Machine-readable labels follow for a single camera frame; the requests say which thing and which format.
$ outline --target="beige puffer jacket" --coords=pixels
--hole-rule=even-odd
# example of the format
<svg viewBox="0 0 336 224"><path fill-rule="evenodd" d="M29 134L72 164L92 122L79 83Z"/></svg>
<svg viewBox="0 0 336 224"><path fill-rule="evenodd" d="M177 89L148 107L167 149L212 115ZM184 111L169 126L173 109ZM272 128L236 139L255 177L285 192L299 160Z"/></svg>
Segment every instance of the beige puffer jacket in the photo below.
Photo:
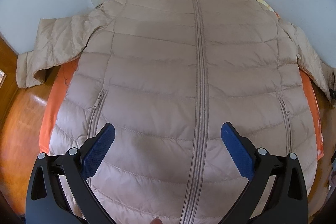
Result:
<svg viewBox="0 0 336 224"><path fill-rule="evenodd" d="M42 21L37 44L53 52L31 67L19 58L34 75L87 44L50 151L115 126L89 185L117 223L218 223L247 183L221 140L227 121L271 154L295 152L312 186L316 140L298 63L326 91L320 60L300 29L255 0L109 0L87 16Z"/></svg>

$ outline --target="zipper pull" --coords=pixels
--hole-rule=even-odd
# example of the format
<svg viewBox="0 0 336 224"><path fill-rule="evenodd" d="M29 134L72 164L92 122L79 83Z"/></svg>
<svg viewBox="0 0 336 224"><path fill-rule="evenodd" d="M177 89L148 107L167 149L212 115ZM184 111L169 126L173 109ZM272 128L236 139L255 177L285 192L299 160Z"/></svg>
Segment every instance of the zipper pull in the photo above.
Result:
<svg viewBox="0 0 336 224"><path fill-rule="evenodd" d="M96 109L96 108L98 107L102 95L103 95L103 92L102 92L102 91L99 92L99 94L98 94L98 98L97 98L95 104L93 105L93 109Z"/></svg>
<svg viewBox="0 0 336 224"><path fill-rule="evenodd" d="M287 105L286 105L285 101L283 100L282 96L280 96L280 102L281 102L281 105L283 106L283 108L285 110L286 115L289 115L289 110L288 110Z"/></svg>

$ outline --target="jacket sleeve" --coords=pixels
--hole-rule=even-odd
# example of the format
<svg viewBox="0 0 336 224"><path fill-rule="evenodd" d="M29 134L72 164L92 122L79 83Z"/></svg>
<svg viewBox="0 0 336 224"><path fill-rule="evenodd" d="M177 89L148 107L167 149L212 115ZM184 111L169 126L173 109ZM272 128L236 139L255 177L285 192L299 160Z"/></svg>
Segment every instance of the jacket sleeve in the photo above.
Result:
<svg viewBox="0 0 336 224"><path fill-rule="evenodd" d="M309 75L313 82L325 93L329 102L336 106L336 100L332 96L336 89L336 69L321 61L301 28L282 19L279 19L278 22L296 45L297 63L300 69Z"/></svg>
<svg viewBox="0 0 336 224"><path fill-rule="evenodd" d="M16 81L20 88L40 85L45 71L76 59L98 28L108 26L122 11L127 0L108 0L85 15L41 19L34 50L17 59Z"/></svg>

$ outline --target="front zipper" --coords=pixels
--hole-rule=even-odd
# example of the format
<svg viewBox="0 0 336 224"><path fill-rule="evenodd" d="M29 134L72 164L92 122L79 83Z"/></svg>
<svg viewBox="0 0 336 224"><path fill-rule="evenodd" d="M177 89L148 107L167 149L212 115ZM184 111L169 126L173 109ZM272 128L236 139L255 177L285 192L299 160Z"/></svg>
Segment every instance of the front zipper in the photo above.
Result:
<svg viewBox="0 0 336 224"><path fill-rule="evenodd" d="M292 151L292 130L291 130L291 123L289 120L289 110L281 95L279 95L278 99L281 104L283 120L285 121L285 128L287 133L287 145L286 145L286 155L287 155L289 152Z"/></svg>
<svg viewBox="0 0 336 224"><path fill-rule="evenodd" d="M180 224L192 224L201 193L208 140L209 91L204 49L203 20L199 0L193 0L197 47L197 96L193 157Z"/></svg>
<svg viewBox="0 0 336 224"><path fill-rule="evenodd" d="M92 110L92 114L91 114L91 118L90 118L90 122L89 122L89 129L87 132L87 138L92 138L96 136L96 132L97 132L97 127L98 127L98 121L99 121L99 116L101 113L101 109L103 106L103 102L104 99L107 95L107 90L101 90L101 92L99 92L98 94L98 98L95 102L95 104L93 105L93 110ZM88 185L91 188L91 178L87 179Z"/></svg>

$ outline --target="blue textured pad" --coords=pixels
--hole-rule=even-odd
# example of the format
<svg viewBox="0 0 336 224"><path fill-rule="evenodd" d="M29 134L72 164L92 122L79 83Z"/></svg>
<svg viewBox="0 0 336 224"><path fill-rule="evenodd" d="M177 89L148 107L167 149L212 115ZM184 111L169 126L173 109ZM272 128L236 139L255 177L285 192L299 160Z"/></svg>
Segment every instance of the blue textured pad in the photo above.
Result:
<svg viewBox="0 0 336 224"><path fill-rule="evenodd" d="M235 162L239 173L242 177L248 178L249 181L252 180L254 176L253 159L228 124L223 124L220 132L222 141Z"/></svg>
<svg viewBox="0 0 336 224"><path fill-rule="evenodd" d="M96 140L85 158L82 160L81 175L84 180L87 180L87 178L93 177L95 175L99 165L111 147L115 135L116 132L114 126L109 125L102 133L100 138Z"/></svg>

